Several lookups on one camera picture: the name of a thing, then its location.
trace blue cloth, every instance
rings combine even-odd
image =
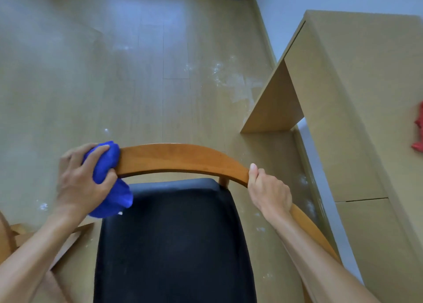
[[[93,180],[97,184],[103,183],[109,170],[118,165],[119,155],[121,153],[119,145],[115,144],[113,140],[99,144],[98,146],[101,145],[109,145],[110,148],[100,157],[94,168]],[[97,147],[94,147],[85,154],[83,162],[85,162],[88,155],[90,155]],[[134,196],[130,191],[128,184],[121,178],[118,178],[109,194],[106,196],[106,199],[90,213],[90,216],[105,218],[107,216],[116,215],[125,208],[129,208],[132,205],[133,199]]]

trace hand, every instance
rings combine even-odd
[[[108,145],[98,147],[82,164],[84,155],[95,146],[97,144],[90,143],[69,150],[59,161],[54,213],[71,218],[77,225],[106,198],[118,178],[115,170],[110,169],[103,183],[93,181],[94,167],[109,149]]]
[[[292,195],[289,187],[276,177],[267,175],[264,169],[251,164],[248,192],[254,205],[269,221],[275,215],[290,215]]]

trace desk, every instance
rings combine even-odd
[[[423,297],[423,100],[417,16],[307,11],[241,133],[305,117],[365,285]]]

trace forearm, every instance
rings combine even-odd
[[[0,303],[27,303],[63,243],[77,226],[65,215],[53,214],[17,251],[0,265]]]
[[[272,214],[267,218],[281,237],[314,302],[379,302],[290,215]]]

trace wooden floor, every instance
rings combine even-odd
[[[250,0],[0,0],[0,210],[38,228],[53,207],[58,157],[113,139],[199,144],[256,162],[316,221],[292,134],[239,134],[270,73]],[[245,188],[230,191],[258,301],[302,302],[276,233]],[[92,301],[100,224],[56,271],[75,302]]]

